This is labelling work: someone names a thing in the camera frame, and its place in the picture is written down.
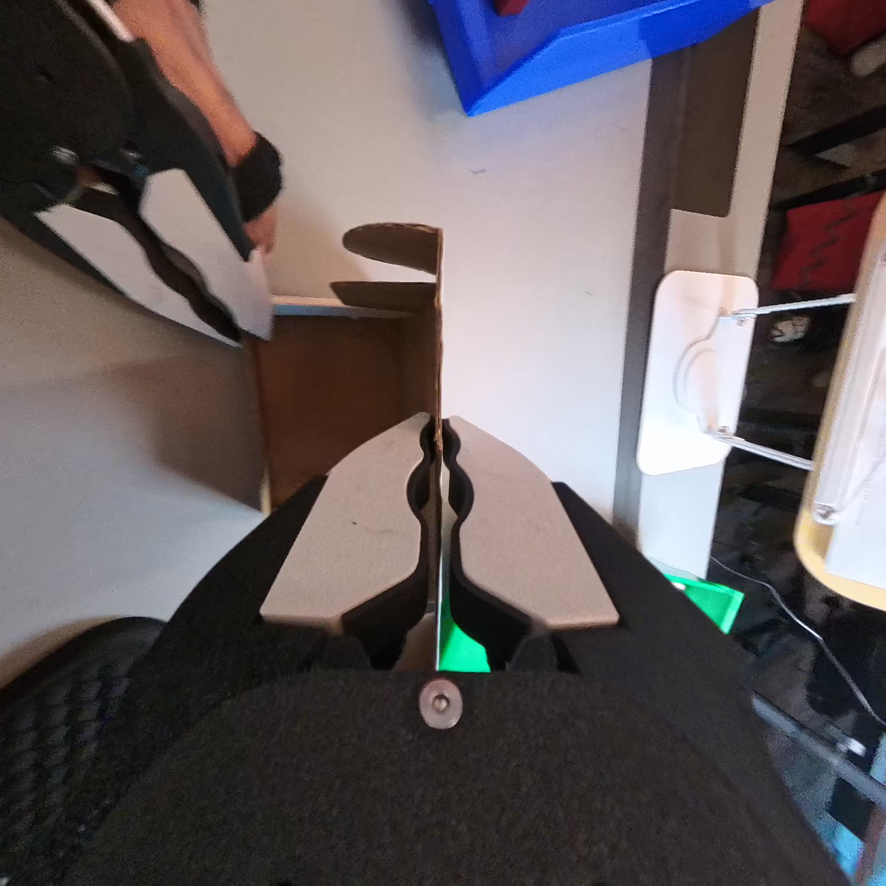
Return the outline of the blue plastic bin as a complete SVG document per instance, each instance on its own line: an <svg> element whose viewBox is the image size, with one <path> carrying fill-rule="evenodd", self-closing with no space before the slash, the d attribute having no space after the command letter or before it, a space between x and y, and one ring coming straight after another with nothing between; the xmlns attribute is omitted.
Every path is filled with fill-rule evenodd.
<svg viewBox="0 0 886 886"><path fill-rule="evenodd" d="M432 1L466 116L697 45L765 1Z"/></svg>

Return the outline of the grey desk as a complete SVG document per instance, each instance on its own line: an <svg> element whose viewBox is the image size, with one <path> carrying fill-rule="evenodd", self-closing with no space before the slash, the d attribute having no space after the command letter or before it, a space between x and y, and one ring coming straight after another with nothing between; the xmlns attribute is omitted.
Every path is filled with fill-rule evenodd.
<svg viewBox="0 0 886 886"><path fill-rule="evenodd" d="M206 2L217 65L284 155L272 287L369 275L344 232L444 232L443 411L707 573L723 468L656 478L629 441L671 270L757 275L802 2L756 22L725 217L672 197L689 55L476 118L426 2ZM244 350L166 323L2 222L2 684L113 617L169 618L260 520Z"/></svg>

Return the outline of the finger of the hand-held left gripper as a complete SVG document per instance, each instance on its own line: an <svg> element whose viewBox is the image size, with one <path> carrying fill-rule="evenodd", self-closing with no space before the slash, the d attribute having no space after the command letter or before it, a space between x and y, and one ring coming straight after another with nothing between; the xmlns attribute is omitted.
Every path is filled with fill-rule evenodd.
<svg viewBox="0 0 886 886"><path fill-rule="evenodd" d="M118 222L71 205L39 212L37 218L131 302L205 337L241 346L240 332L225 328L227 316L204 319L187 297L186 284L168 282L159 272L176 268L164 254L151 258L150 250Z"/></svg>
<svg viewBox="0 0 886 886"><path fill-rule="evenodd" d="M247 247L247 257L242 257L186 172L149 175L140 216L199 272L209 294L228 309L241 330L271 338L273 305L262 254Z"/></svg>

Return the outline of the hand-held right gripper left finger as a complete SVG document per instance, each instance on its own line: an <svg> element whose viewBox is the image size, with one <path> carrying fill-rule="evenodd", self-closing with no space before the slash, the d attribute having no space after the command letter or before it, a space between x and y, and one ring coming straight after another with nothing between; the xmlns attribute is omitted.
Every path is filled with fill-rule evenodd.
<svg viewBox="0 0 886 886"><path fill-rule="evenodd" d="M435 430L418 412L328 472L260 609L265 622L353 637L368 657L401 647L428 600Z"/></svg>

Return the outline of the white cardboard box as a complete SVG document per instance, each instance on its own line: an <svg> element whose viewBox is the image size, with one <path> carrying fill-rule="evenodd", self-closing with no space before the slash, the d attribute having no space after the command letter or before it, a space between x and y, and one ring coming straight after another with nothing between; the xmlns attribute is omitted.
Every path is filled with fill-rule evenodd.
<svg viewBox="0 0 886 886"><path fill-rule="evenodd" d="M372 224L350 229L342 244L361 258L426 277L336 282L328 311L285 315L271 340L256 346L265 498L278 508L307 481L321 480L322 491L328 472L361 444L418 412L433 417L428 600L401 647L366 655L388 669L425 617L440 577L443 235L426 225Z"/></svg>

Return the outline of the red cloth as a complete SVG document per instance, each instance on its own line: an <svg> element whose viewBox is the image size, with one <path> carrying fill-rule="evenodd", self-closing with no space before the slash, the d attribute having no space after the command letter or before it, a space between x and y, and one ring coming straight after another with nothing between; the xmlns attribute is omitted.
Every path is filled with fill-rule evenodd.
<svg viewBox="0 0 886 886"><path fill-rule="evenodd" d="M804 25L845 58L885 33L884 1L808 1Z"/></svg>
<svg viewBox="0 0 886 886"><path fill-rule="evenodd" d="M777 292L852 292L883 192L789 209L770 287Z"/></svg>

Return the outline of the green plastic bin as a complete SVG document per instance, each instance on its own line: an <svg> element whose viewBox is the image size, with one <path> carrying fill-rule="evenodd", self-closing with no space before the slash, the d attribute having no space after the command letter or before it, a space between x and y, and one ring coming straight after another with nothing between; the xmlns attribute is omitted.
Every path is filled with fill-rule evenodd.
<svg viewBox="0 0 886 886"><path fill-rule="evenodd" d="M707 615L725 635L730 635L745 601L742 591L722 583L665 572L672 585ZM440 609L439 667L444 672L490 672L485 649L468 636L450 612L450 595L443 592Z"/></svg>

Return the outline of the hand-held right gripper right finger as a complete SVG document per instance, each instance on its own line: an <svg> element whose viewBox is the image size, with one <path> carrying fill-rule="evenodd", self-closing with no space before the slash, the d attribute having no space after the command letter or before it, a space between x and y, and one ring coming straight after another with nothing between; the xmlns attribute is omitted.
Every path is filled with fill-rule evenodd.
<svg viewBox="0 0 886 886"><path fill-rule="evenodd" d="M617 609L551 479L460 417L443 423L450 613L488 657L533 635L613 628Z"/></svg>

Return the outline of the black wrist rest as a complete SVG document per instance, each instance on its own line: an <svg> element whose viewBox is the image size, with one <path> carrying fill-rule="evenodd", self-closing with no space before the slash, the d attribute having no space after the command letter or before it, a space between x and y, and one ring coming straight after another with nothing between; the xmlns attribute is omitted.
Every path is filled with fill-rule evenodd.
<svg viewBox="0 0 886 886"><path fill-rule="evenodd" d="M130 671L165 622L120 617L91 627L19 674L1 693L2 884L29 872L64 825L75 790L91 774Z"/></svg>

